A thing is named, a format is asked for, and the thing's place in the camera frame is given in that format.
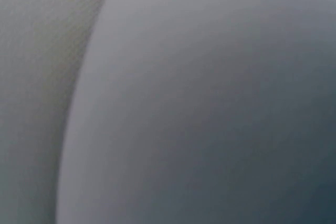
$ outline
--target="gray background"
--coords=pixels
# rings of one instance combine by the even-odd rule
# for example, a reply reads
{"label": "gray background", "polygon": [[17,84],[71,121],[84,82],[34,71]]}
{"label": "gray background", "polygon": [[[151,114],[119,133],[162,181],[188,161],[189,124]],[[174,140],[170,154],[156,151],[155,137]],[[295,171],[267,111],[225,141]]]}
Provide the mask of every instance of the gray background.
{"label": "gray background", "polygon": [[67,110],[102,0],[0,0],[0,223],[55,223]]}

